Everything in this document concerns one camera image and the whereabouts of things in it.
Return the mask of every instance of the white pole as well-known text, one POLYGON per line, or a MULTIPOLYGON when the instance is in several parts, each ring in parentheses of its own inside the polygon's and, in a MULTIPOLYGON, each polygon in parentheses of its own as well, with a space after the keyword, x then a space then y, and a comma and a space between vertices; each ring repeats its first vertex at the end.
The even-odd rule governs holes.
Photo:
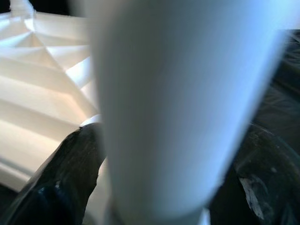
POLYGON ((34 8, 28 0, 10 0, 10 10, 12 17, 31 18, 34 8))
POLYGON ((86 2, 126 225, 197 223, 269 82, 294 2, 86 2))

